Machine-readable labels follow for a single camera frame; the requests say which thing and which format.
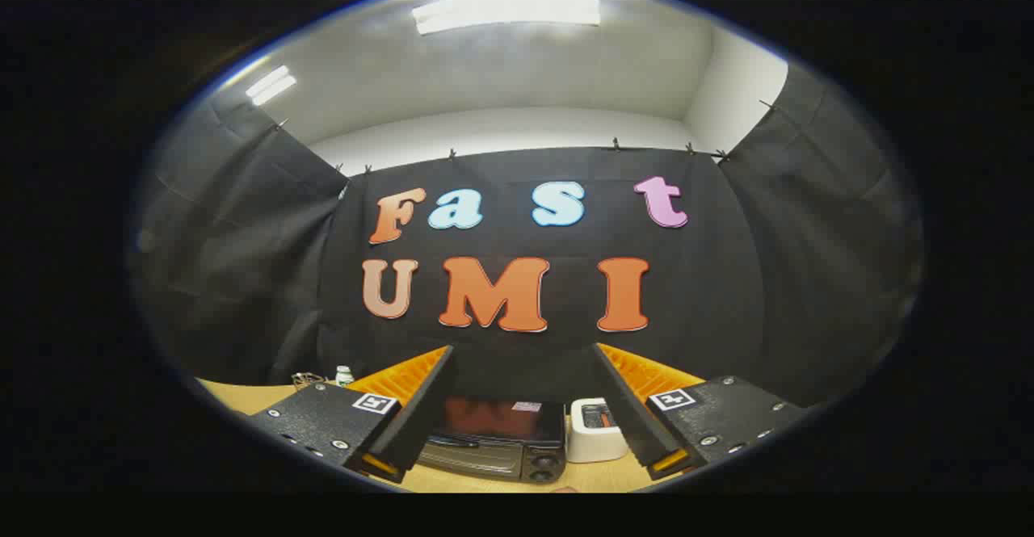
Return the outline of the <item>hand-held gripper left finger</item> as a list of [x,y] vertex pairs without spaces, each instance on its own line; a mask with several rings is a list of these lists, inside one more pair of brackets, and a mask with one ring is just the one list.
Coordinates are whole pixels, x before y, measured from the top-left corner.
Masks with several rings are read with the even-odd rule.
[[399,483],[444,412],[454,355],[440,346],[344,387],[310,384],[248,420],[310,459]]

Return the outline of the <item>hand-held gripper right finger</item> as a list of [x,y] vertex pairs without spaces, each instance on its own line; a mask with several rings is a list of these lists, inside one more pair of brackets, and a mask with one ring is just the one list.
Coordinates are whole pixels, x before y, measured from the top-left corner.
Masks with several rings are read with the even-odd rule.
[[653,480],[731,459],[809,414],[741,376],[705,380],[605,344],[592,356],[602,398]]

